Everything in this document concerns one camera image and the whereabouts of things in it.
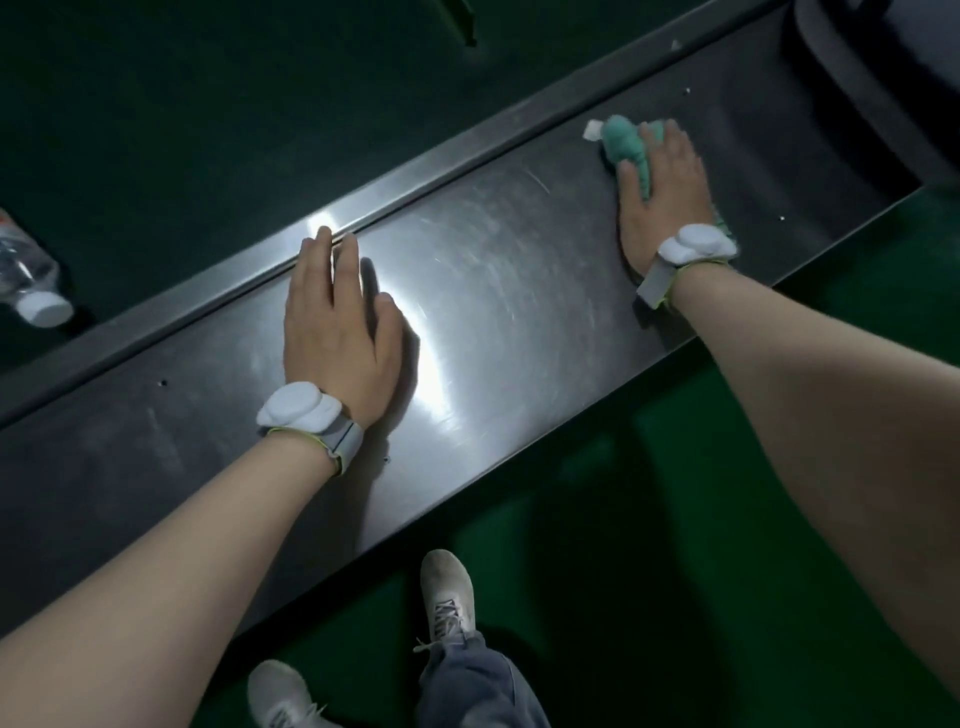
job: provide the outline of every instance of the white sneaker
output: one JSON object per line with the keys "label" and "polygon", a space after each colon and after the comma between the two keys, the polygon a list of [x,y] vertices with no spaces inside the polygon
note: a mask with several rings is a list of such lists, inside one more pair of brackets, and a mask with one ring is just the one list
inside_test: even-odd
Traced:
{"label": "white sneaker", "polygon": [[340,728],[321,717],[300,673],[278,660],[262,662],[250,673],[247,702],[260,728]]}
{"label": "white sneaker", "polygon": [[420,589],[430,624],[430,641],[439,642],[474,632],[473,584],[460,559],[438,548],[423,557]]}

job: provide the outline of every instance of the white bottle cap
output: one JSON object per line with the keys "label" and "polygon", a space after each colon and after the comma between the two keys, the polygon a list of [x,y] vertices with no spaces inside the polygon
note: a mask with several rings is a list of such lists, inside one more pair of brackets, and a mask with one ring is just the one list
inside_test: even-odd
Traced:
{"label": "white bottle cap", "polygon": [[16,302],[16,312],[31,326],[53,328],[73,316],[73,305],[59,293],[33,291]]}

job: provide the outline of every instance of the gray fabric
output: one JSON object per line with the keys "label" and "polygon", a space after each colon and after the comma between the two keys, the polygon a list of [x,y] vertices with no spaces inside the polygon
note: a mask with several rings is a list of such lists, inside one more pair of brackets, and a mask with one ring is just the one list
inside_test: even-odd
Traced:
{"label": "gray fabric", "polygon": [[504,655],[471,632],[429,647],[418,728],[550,728],[537,696]]}

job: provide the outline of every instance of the gray strap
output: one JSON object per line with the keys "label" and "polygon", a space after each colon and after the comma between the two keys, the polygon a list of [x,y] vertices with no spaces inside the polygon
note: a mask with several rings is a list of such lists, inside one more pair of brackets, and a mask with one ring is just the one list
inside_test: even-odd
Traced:
{"label": "gray strap", "polygon": [[340,473],[344,473],[363,444],[363,427],[341,413],[318,437],[330,455],[340,463]]}
{"label": "gray strap", "polygon": [[636,294],[651,308],[659,308],[676,276],[677,268],[657,255]]}

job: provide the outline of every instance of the shoelace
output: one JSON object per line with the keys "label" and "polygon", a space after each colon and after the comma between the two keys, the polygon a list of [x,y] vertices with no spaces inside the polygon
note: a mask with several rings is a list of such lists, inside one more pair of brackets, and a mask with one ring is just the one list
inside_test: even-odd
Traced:
{"label": "shoelace", "polygon": [[310,707],[306,709],[303,720],[297,723],[290,718],[290,714],[285,710],[277,711],[276,715],[270,719],[270,728],[297,728],[298,726],[306,725],[308,719],[320,715],[325,710],[325,705],[322,708],[318,708],[316,703],[310,703]]}
{"label": "shoelace", "polygon": [[453,599],[433,605],[433,639],[445,640],[451,635],[463,634],[464,623],[460,609]]}

